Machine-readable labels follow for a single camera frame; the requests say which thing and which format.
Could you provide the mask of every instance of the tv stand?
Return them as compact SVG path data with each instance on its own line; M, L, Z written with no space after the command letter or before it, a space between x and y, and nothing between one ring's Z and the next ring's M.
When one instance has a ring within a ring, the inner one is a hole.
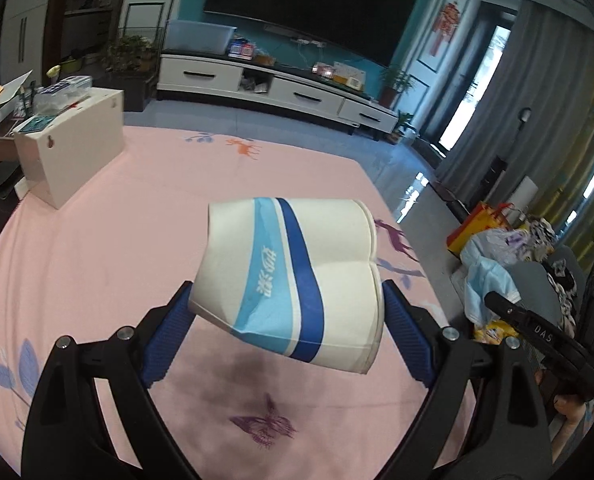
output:
M244 71L264 74L267 92L242 88ZM367 126L374 130L375 140L392 132L397 123L397 113L371 101L362 92L324 82L299 69L264 66L226 56L164 52L157 94L161 91L221 96L287 108L345 124L350 134L359 126Z

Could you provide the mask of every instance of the clear plastic container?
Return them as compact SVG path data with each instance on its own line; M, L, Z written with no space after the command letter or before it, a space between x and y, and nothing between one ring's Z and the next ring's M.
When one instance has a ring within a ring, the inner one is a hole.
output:
M67 77L48 88L42 89L34 98L37 115L55 115L69 106L83 101L90 94L93 78L89 75Z
M226 53L236 30L237 27L214 23L170 20L164 50L222 55Z

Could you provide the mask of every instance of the metal screw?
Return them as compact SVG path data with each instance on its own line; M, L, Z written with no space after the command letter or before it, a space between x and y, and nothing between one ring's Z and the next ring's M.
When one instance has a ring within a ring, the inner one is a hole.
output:
M449 341L457 341L459 339L459 331L452 326L447 326L443 329L442 335Z
M135 335L135 329L133 329L133 327L131 327L131 326L122 326L117 331L117 337L119 339L121 339L122 341L128 341L128 339L130 339L134 335Z
M71 341L72 339L70 337L68 337L67 335L63 335L59 339L57 339L55 345L57 348L61 348L63 350L64 348L68 347Z
M517 337L511 336L506 338L506 344L513 350L517 350L519 348L520 342Z

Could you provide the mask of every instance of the pink tablecloth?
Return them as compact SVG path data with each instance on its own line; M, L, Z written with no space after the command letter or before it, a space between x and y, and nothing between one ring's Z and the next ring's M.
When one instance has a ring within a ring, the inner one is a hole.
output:
M125 128L126 149L61 210L28 195L0 236L0 453L20 470L24 423L40 368L63 334L107 338L166 304L202 257L209 202L255 196L355 198L378 228L382 277L446 320L407 241L352 160L269 142ZM322 218L344 229L343 218ZM103 381L102 409L124 460L134 455ZM426 390L386 331L366 376L319 368L242 343L198 319L151 394L205 480L370 480ZM468 397L442 460L455 456ZM243 417L289 421L267 446Z

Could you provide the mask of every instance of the glossy gray floor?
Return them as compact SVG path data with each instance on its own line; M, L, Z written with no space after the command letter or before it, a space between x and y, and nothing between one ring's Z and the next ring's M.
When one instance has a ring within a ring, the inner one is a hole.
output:
M408 146L375 142L361 132L349 136L305 121L191 102L153 101L143 112L126 112L124 118L130 126L267 140L356 160L393 211L394 219L401 219L401 228L426 270L446 316L459 328L465 326L462 304L449 279L458 260L445 246L446 236L458 222L430 186L421 185L424 180L419 174L431 180L432 169ZM401 218L403 208L407 214Z

